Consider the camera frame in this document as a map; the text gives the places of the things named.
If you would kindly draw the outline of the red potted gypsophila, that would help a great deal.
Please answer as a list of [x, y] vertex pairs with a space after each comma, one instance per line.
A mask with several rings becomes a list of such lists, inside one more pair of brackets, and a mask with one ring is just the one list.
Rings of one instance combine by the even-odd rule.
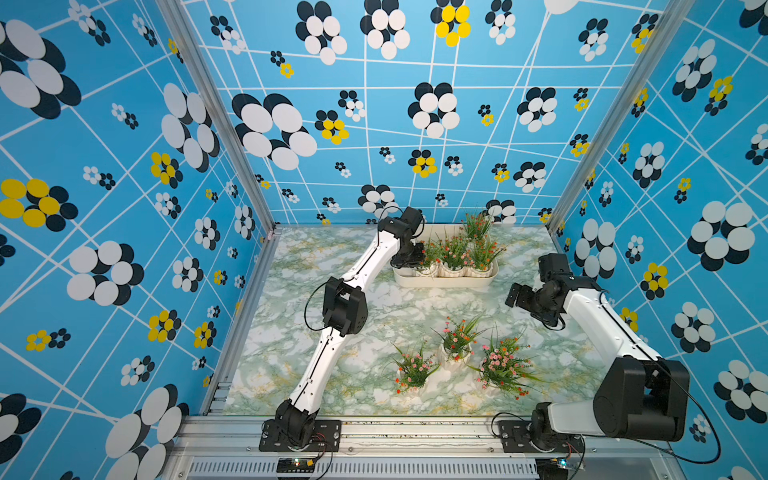
[[487, 237], [494, 218], [487, 212], [467, 213], [462, 223], [464, 236], [470, 241], [480, 241]]
[[437, 241], [428, 241], [424, 244], [424, 257], [416, 268], [418, 276], [436, 277], [439, 271], [441, 247]]
[[468, 266], [469, 240], [464, 235], [456, 235], [438, 241], [438, 274], [444, 278], [459, 278], [465, 275]]

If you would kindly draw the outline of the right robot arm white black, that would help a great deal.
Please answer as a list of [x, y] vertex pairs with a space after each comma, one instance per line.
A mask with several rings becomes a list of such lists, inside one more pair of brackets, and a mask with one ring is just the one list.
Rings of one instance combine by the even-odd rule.
[[546, 327], [576, 322], [608, 370], [590, 400], [538, 404], [529, 427], [532, 444], [550, 451], [569, 436], [680, 440], [687, 418], [688, 370], [642, 341], [594, 280], [570, 270], [565, 255], [543, 255], [538, 268], [542, 287], [513, 284], [507, 305], [527, 311]]

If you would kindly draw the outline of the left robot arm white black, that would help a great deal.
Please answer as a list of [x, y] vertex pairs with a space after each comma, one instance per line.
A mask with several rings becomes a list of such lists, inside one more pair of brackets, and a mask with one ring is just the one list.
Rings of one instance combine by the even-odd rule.
[[313, 436], [322, 396], [345, 343], [361, 332], [369, 312], [366, 290], [387, 265], [412, 268], [425, 258], [420, 235], [424, 216], [407, 207], [386, 216], [362, 256], [345, 273], [331, 276], [322, 292], [320, 338], [298, 385], [276, 409], [274, 422], [289, 445], [303, 448]]

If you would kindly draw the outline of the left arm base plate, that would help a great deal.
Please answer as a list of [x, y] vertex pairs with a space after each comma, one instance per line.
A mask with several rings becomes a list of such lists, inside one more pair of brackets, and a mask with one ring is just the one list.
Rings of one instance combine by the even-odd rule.
[[273, 453], [336, 453], [340, 448], [341, 432], [340, 420], [316, 420], [311, 433], [307, 435], [308, 443], [301, 445], [291, 442], [278, 428], [277, 421], [269, 419], [262, 425], [258, 449], [260, 452]]

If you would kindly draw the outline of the orange potted gypsophila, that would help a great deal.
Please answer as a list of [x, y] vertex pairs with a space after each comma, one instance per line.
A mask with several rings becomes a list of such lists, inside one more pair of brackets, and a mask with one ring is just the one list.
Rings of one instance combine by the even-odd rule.
[[467, 274], [474, 278], [491, 277], [495, 262], [504, 251], [505, 248], [503, 246], [500, 246], [488, 236], [474, 239], [469, 249]]

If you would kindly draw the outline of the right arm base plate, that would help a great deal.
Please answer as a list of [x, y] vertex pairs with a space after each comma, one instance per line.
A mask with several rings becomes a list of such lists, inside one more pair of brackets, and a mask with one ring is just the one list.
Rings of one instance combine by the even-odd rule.
[[585, 442], [572, 434], [538, 432], [528, 421], [497, 420], [493, 427], [505, 453], [551, 454], [567, 456], [581, 454]]

